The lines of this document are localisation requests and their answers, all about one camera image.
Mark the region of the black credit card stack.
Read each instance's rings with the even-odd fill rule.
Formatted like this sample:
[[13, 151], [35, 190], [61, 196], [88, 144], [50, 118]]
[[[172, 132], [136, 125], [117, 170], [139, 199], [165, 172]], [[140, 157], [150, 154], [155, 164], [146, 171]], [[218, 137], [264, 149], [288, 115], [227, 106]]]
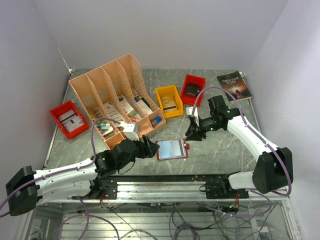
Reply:
[[189, 83], [185, 88], [185, 93], [190, 96], [198, 96], [201, 90], [202, 88], [199, 85], [195, 83]]

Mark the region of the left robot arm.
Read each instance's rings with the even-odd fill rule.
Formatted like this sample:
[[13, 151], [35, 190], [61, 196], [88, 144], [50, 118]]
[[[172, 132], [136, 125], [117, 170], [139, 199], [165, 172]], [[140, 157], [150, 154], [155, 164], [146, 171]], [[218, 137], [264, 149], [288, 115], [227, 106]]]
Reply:
[[159, 145], [146, 135], [124, 139], [111, 150], [94, 153], [81, 162], [49, 170], [22, 167], [5, 185], [10, 216], [20, 216], [50, 201], [76, 196], [96, 199], [102, 193], [99, 179], [114, 175], [137, 158], [152, 158]]

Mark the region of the red card holder wallet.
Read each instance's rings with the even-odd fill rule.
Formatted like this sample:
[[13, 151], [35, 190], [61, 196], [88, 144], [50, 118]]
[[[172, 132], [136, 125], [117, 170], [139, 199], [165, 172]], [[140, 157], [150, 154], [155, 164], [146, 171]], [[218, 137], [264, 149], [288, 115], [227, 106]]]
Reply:
[[164, 160], [173, 160], [173, 159], [185, 159], [188, 158], [188, 150], [190, 149], [190, 145], [184, 140], [184, 147], [186, 151], [186, 156], [177, 156], [177, 143], [180, 139], [173, 140], [161, 140], [157, 141], [156, 144], [159, 145], [159, 149], [156, 153], [158, 161]]

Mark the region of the pink file organizer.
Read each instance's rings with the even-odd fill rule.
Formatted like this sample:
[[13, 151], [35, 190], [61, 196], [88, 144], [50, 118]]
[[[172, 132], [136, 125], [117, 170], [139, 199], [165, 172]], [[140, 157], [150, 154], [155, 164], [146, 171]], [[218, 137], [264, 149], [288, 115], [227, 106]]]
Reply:
[[[166, 125], [161, 109], [149, 96], [139, 62], [132, 54], [124, 55], [69, 81], [91, 122], [107, 117], [110, 130], [96, 126], [108, 149], [123, 141], [123, 128], [114, 121], [138, 123], [138, 136], [150, 136]], [[160, 116], [155, 127], [151, 120]]]

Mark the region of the white VIP card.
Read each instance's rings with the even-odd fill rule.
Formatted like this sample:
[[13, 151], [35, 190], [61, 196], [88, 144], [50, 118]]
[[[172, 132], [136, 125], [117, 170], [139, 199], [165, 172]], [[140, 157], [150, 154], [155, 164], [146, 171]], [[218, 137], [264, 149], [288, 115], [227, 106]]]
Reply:
[[185, 142], [183, 139], [178, 139], [177, 140], [177, 148], [176, 148], [176, 155], [179, 157], [184, 157], [186, 156], [186, 148], [185, 148]]

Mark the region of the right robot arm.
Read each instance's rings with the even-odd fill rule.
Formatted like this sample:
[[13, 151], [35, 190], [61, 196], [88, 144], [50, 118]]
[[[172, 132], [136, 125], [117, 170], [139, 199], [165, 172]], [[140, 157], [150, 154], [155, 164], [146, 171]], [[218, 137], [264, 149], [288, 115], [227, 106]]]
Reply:
[[202, 141], [208, 132], [223, 129], [237, 137], [250, 151], [256, 161], [253, 171], [235, 172], [227, 175], [220, 186], [221, 194], [233, 197], [238, 190], [254, 189], [262, 194], [287, 187], [291, 192], [293, 183], [293, 155], [287, 147], [270, 142], [247, 120], [238, 108], [229, 108], [221, 95], [208, 101], [210, 116], [201, 118], [195, 107], [186, 108], [190, 120], [185, 133], [187, 141]]

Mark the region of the yellow plastic bin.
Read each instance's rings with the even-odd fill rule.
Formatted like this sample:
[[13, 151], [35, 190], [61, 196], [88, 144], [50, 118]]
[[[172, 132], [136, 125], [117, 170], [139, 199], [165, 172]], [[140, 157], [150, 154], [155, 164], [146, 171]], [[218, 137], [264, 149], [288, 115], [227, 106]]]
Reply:
[[159, 108], [165, 119], [184, 115], [183, 102], [174, 84], [157, 87], [155, 93]]

